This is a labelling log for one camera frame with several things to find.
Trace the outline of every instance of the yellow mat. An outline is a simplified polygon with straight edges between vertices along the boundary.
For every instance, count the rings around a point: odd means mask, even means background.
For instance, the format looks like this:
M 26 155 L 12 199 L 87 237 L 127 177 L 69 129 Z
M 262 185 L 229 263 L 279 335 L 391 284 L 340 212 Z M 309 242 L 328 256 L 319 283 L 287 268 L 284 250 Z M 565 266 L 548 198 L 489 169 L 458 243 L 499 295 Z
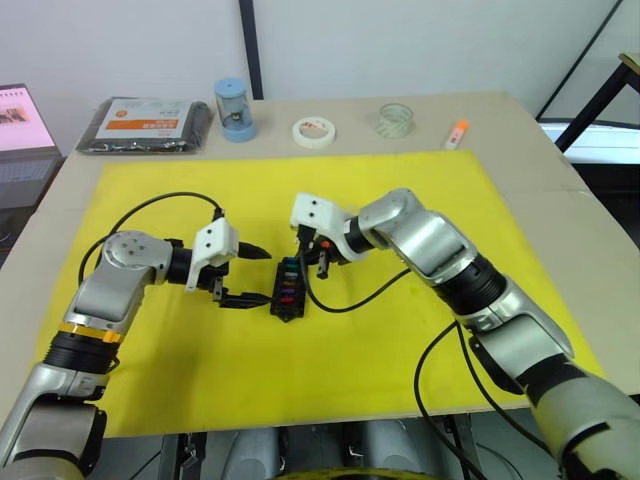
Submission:
M 396 187 L 412 189 L 445 213 L 479 250 L 511 275 L 571 337 L 577 360 L 601 373 L 549 277 L 481 166 L 469 152 L 314 157 L 284 160 L 108 164 L 60 274 L 38 341 L 38 359 L 76 290 L 87 247 L 133 205 L 160 193 L 192 190 L 214 197 L 240 240 L 266 248 L 273 260 L 235 259 L 225 285 L 232 293 L 270 295 L 276 263 L 296 251 L 289 215 L 299 191 L 357 211 Z M 191 245 L 210 221 L 197 199 L 168 199 L 125 227 Z M 332 266 L 312 277 L 326 304 L 352 304 L 404 265 L 390 251 Z M 206 292 L 148 287 L 120 349 L 122 364 L 99 402 L 111 436 L 319 422 L 415 414 L 412 376 L 426 346 L 451 322 L 448 308 L 407 276 L 367 306 L 332 315 L 307 302 L 305 318 L 282 323 L 268 308 L 225 310 Z M 485 384 L 490 381 L 481 375 Z M 505 405 L 521 402 L 488 387 Z M 433 352 L 423 374 L 431 409 L 479 409 L 485 401 L 464 364 L 455 334 Z

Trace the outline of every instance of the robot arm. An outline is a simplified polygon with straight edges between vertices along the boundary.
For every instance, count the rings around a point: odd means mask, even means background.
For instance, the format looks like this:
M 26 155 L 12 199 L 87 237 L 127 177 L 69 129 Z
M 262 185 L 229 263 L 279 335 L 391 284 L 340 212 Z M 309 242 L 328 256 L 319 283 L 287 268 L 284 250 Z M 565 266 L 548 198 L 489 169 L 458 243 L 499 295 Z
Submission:
M 102 397 L 111 366 L 148 285 L 164 282 L 213 293 L 221 307 L 250 308 L 269 301 L 256 293 L 229 295 L 222 277 L 236 256 L 270 258 L 238 242 L 224 217 L 196 235 L 193 250 L 142 232 L 118 232 L 101 262 L 80 286 L 44 360 L 33 367 L 0 430 L 0 478 L 75 480 L 93 469 L 107 416 Z M 47 477 L 31 477 L 46 473 Z
M 551 453 L 569 478 L 605 472 L 640 478 L 640 407 L 577 367 L 562 329 L 411 191 L 394 190 L 357 216 L 301 193 L 291 225 L 298 228 L 301 254 L 318 244 L 315 235 L 323 245 L 330 241 L 320 260 L 357 261 L 368 250 L 393 249 L 472 333 L 471 349 L 496 385 L 527 396 Z M 326 274 L 328 266 L 320 263 Z

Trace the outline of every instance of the white wall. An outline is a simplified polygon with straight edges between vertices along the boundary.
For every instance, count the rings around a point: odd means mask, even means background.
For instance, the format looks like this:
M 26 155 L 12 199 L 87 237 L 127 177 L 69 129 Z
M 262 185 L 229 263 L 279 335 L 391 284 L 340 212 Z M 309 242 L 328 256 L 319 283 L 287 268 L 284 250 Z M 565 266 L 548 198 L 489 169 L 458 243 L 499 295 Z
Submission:
M 544 117 L 575 117 L 620 64 L 617 57 L 624 51 L 640 52 L 640 0 L 622 2 Z M 640 125 L 640 96 L 627 85 L 598 119 Z
M 535 114 L 612 5 L 259 1 L 265 98 L 508 90 Z
M 247 78 L 237 0 L 2 0 L 0 15 L 0 85 L 27 84 L 63 154 L 112 95 L 211 101 L 217 79 Z

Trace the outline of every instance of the clear tape roll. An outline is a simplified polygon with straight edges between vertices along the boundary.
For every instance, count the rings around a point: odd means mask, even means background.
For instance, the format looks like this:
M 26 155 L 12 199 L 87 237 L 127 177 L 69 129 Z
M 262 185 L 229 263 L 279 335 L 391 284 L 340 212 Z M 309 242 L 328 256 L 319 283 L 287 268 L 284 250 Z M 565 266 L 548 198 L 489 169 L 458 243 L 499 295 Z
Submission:
M 323 148 L 336 138 L 336 126 L 326 118 L 306 117 L 293 124 L 293 139 L 306 148 Z
M 376 133 L 384 138 L 402 138 L 413 129 L 413 112 L 401 103 L 387 103 L 380 108 Z

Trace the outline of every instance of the pink screen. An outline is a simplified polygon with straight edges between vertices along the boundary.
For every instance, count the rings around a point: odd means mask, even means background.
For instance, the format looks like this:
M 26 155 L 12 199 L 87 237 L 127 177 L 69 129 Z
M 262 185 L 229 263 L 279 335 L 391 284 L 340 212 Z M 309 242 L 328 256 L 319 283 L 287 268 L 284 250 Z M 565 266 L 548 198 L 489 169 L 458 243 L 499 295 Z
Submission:
M 54 145 L 27 89 L 0 89 L 0 152 Z

